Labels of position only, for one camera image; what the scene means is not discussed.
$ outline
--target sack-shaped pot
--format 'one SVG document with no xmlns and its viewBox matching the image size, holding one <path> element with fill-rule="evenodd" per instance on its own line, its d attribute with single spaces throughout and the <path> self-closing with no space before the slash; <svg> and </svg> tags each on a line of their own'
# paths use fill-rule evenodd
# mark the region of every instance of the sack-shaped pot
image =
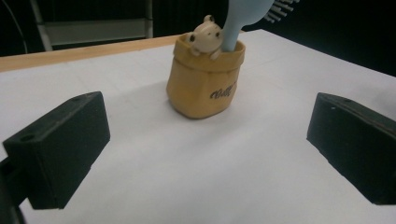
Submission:
<svg viewBox="0 0 396 224">
<path fill-rule="evenodd" d="M 194 56 L 181 35 L 175 44 L 174 60 L 166 91 L 176 111 L 191 119 L 204 119 L 226 109 L 235 94 L 245 45 L 238 41 L 233 52 Z"/>
</svg>

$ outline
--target white table surface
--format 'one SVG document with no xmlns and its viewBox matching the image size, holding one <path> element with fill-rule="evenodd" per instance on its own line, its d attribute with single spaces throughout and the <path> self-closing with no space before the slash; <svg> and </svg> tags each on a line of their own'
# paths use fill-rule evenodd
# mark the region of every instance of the white table surface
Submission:
<svg viewBox="0 0 396 224">
<path fill-rule="evenodd" d="M 202 120 L 169 105 L 173 46 L 1 73 L 1 141 L 73 96 L 105 97 L 110 142 L 64 210 L 24 201 L 28 223 L 396 223 L 306 140 L 318 92 L 396 119 L 396 78 L 265 31 L 240 40 L 232 105 Z"/>
</svg>

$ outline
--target bear figurine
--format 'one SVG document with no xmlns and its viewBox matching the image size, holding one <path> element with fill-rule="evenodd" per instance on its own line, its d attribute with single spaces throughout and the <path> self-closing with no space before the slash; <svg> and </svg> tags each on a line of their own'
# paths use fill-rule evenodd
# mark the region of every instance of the bear figurine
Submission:
<svg viewBox="0 0 396 224">
<path fill-rule="evenodd" d="M 193 55 L 199 56 L 201 53 L 207 53 L 210 54 L 211 60 L 216 60 L 221 54 L 222 31 L 215 24 L 213 16 L 207 15 L 204 18 L 204 23 L 187 34 L 186 41 L 191 45 Z"/>
</svg>

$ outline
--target wooden surface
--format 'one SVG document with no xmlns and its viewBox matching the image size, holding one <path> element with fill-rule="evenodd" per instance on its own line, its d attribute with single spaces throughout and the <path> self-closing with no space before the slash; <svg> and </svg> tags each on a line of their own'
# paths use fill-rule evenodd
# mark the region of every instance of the wooden surface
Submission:
<svg viewBox="0 0 396 224">
<path fill-rule="evenodd" d="M 42 66 L 53 63 L 64 63 L 141 49 L 157 48 L 165 45 L 174 44 L 177 37 L 178 35 L 170 35 L 152 39 L 142 39 L 86 48 L 64 49 L 2 57 L 0 58 L 0 72 Z"/>
</svg>

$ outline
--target brush bristles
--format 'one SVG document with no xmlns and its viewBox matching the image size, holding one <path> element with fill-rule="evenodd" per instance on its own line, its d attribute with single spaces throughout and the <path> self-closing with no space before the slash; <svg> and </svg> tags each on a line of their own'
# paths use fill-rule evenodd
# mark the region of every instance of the brush bristles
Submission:
<svg viewBox="0 0 396 224">
<path fill-rule="evenodd" d="M 275 0 L 270 11 L 264 16 L 264 18 L 271 23 L 280 21 L 281 18 L 279 16 L 286 17 L 288 15 L 288 13 L 282 11 L 282 9 L 293 11 L 294 8 L 290 7 L 289 5 L 298 2 L 300 2 L 300 0 Z"/>
</svg>

